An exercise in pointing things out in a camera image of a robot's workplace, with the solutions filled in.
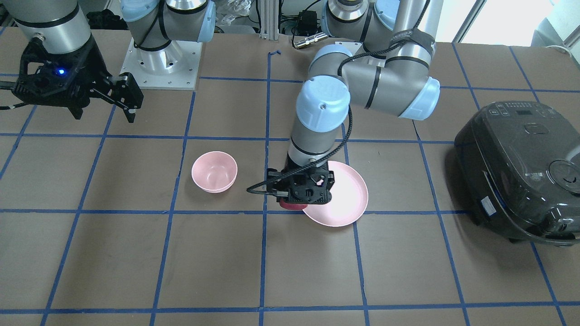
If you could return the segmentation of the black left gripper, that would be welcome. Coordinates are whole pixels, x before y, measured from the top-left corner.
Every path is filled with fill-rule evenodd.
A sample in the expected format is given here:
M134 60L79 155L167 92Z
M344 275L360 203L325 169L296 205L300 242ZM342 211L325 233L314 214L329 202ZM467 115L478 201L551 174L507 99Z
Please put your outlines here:
M329 163L323 163L321 167L315 166L277 180L267 185L266 190L280 204L327 204L332 200L334 184L334 171L329 169Z

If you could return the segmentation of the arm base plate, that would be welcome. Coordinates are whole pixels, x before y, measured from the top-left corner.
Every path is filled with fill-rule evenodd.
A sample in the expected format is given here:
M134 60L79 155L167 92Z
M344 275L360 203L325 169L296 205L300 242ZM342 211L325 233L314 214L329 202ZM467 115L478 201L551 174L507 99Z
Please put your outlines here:
M143 90L194 91L203 45L172 41L165 49L148 52L131 40L120 73L130 72Z

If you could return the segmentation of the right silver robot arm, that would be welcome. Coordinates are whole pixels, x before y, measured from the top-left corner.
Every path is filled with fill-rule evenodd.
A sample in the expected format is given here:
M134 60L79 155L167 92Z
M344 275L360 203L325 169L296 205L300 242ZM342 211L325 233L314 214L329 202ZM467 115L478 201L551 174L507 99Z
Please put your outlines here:
M78 120L91 99L100 98L134 122L144 99L138 81L130 72L118 76L108 72L76 0L6 0L4 6L28 43L17 80L1 82L1 89L11 91L20 102L2 110L66 107ZM215 31L212 0L123 0L121 12L144 70L158 76L185 65L180 41L207 43Z

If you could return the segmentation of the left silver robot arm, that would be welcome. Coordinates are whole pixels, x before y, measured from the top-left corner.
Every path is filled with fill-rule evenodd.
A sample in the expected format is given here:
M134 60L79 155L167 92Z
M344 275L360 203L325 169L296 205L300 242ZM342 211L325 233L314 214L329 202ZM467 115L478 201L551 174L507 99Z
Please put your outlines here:
M247 191L273 196L287 209L327 204L335 184L328 159L350 138L352 105L428 118L440 96L429 68L442 8L441 0L326 1L323 32L361 49L330 44L315 54L296 100L285 167L268 169Z

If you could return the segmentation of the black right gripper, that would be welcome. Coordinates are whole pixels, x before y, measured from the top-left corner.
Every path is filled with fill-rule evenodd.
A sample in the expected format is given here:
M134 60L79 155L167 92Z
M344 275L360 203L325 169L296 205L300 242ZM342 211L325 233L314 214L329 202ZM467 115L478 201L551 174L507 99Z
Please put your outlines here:
M20 60L12 94L23 105L66 107L75 120L91 98L100 98L123 110L128 123L134 123L144 95L130 72L115 77L105 65L93 36L79 49L52 54L39 36L32 37Z

